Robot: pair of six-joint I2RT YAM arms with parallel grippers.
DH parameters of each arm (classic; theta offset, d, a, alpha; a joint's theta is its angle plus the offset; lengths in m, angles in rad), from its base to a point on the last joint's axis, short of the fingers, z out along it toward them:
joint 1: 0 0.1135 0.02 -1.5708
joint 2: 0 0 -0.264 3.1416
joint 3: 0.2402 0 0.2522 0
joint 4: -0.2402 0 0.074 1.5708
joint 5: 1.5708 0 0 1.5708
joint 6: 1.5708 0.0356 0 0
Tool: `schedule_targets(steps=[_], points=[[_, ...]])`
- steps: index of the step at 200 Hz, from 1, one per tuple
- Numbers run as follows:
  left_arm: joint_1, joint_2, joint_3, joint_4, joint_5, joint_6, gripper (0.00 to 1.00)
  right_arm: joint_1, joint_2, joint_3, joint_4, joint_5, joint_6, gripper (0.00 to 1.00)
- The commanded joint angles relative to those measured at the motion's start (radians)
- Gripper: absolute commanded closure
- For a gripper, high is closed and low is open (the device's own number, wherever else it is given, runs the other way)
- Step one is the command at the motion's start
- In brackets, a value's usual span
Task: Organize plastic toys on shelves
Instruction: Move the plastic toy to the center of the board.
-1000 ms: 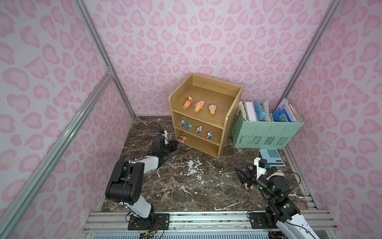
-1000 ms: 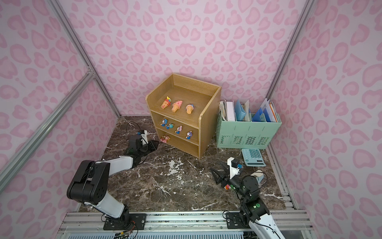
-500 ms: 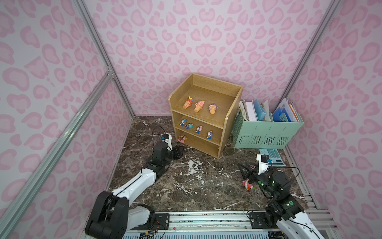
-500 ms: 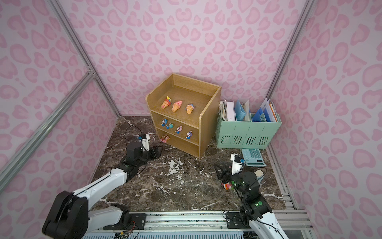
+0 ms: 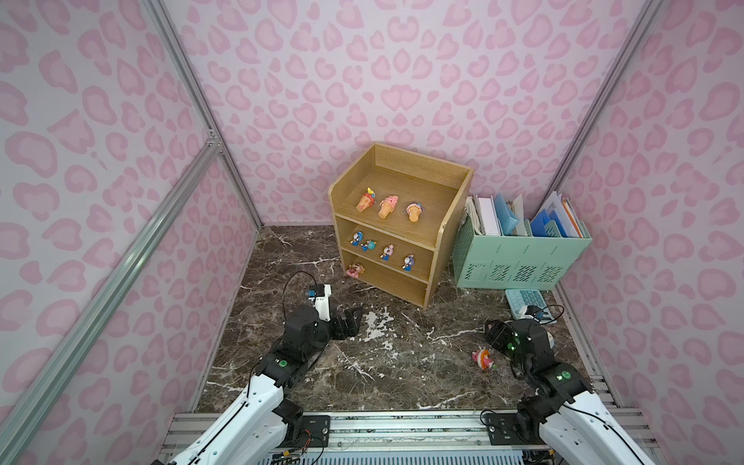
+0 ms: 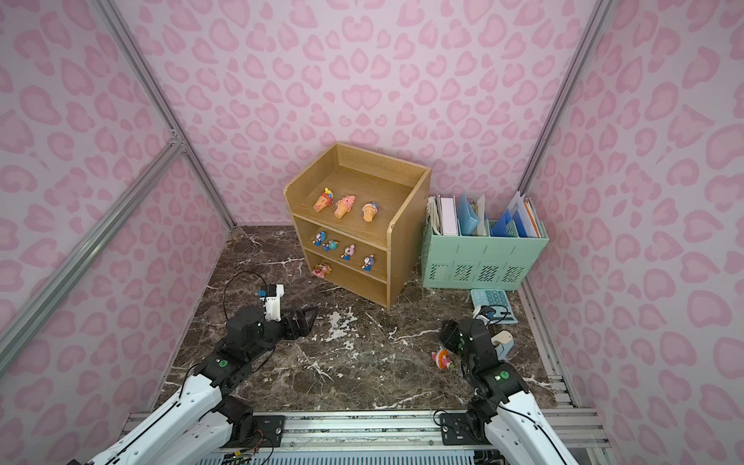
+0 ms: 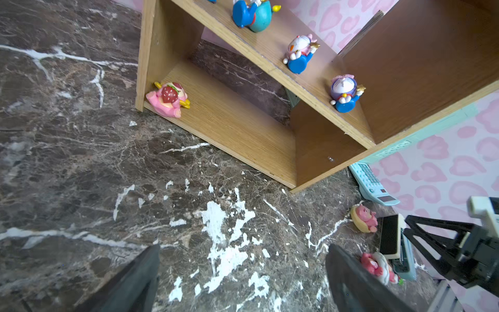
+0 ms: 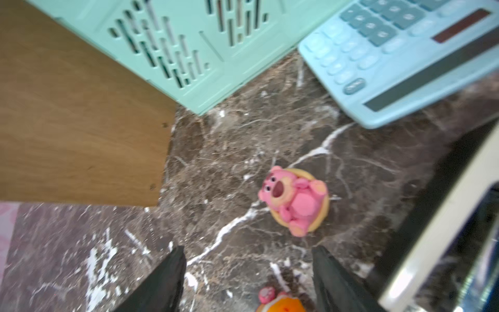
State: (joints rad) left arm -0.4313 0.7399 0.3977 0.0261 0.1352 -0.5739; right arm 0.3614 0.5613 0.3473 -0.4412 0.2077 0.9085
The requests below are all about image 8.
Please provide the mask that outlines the pink round toy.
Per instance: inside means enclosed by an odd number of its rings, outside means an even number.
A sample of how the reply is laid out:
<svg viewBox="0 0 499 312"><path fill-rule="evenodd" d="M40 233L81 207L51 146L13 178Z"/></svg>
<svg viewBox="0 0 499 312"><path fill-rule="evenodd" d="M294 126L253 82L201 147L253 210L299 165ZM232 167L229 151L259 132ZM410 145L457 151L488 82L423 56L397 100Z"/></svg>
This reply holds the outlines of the pink round toy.
<svg viewBox="0 0 499 312"><path fill-rule="evenodd" d="M326 184L295 168L272 167L258 197L268 206L274 220L295 237L317 230L330 208Z"/></svg>

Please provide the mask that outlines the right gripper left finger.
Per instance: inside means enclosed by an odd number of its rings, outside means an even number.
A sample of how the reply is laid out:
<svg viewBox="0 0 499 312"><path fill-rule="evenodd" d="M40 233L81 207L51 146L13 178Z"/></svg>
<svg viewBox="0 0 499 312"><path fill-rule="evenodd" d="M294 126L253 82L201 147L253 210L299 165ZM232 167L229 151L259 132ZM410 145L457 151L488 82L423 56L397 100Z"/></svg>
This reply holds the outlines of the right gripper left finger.
<svg viewBox="0 0 499 312"><path fill-rule="evenodd" d="M184 247L177 246L114 311L179 311L186 268Z"/></svg>

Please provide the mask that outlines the wooden three-tier shelf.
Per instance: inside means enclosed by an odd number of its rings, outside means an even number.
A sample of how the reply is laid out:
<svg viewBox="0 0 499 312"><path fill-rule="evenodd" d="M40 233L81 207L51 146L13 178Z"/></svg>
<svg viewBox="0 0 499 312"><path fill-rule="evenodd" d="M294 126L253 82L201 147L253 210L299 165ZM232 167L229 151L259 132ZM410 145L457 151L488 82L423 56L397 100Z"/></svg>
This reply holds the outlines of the wooden three-tier shelf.
<svg viewBox="0 0 499 312"><path fill-rule="evenodd" d="M176 102L25 1L1 2L1 199L154 206Z"/></svg>

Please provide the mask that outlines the pink red toy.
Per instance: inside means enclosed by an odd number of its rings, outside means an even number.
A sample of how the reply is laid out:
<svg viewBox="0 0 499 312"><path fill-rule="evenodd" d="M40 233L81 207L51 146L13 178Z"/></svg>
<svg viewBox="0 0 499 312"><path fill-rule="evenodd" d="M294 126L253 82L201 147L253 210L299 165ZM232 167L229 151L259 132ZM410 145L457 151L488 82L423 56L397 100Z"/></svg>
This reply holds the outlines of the pink red toy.
<svg viewBox="0 0 499 312"><path fill-rule="evenodd" d="M260 305L256 312L305 312L298 298L286 292L277 293L274 287L264 287L258 293Z"/></svg>

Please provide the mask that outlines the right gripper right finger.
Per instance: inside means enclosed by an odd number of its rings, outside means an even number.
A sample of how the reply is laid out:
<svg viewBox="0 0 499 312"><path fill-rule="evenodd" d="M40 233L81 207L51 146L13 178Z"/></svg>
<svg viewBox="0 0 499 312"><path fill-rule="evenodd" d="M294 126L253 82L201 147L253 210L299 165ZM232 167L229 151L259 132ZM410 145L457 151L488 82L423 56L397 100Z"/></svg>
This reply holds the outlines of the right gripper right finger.
<svg viewBox="0 0 499 312"><path fill-rule="evenodd" d="M383 311L377 300L323 246L312 248L318 311Z"/></svg>

